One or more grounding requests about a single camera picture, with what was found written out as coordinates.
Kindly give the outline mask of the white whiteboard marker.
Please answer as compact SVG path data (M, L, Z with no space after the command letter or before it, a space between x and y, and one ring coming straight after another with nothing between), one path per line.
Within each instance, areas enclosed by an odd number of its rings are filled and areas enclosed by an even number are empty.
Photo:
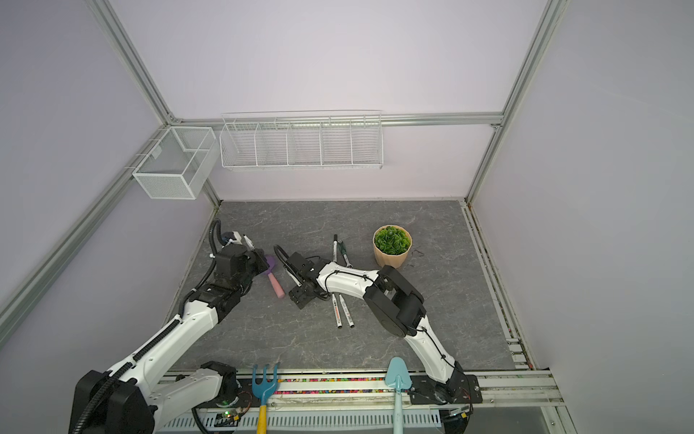
M286 272L290 276L290 278L292 278L292 280L295 282L296 286L301 287L303 285L302 281L298 278L296 273L291 268L286 268Z
M354 320L352 319L352 314L351 314L350 310L348 309L348 306L346 304L346 300L343 297L343 295L339 295L339 300L340 300L341 306L343 308L343 313L345 314L345 317L347 319L349 327L354 328L355 327Z

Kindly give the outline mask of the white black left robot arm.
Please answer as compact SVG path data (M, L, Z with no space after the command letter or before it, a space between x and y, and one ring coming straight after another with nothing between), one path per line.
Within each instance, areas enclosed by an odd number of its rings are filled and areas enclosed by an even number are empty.
M104 372L90 371L75 388L70 433L155 433L204 404L232 405L240 394L237 371L219 362L161 385L162 378L203 335L228 316L269 268L264 252L220 220L208 231L213 261L181 301L177 313L144 345Z

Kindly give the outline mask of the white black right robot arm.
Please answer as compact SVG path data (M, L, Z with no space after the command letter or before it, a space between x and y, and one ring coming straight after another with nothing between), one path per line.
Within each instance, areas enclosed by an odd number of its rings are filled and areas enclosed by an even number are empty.
M410 386L414 403L482 401L475 392L475 379L464 373L432 329L423 296L397 269L384 266L377 271L362 271L322 258L312 261L298 252L289 255L279 245L274 247L274 253L296 283L289 298L300 309L315 299L328 301L338 295L358 298L385 330L408 343L427 376Z

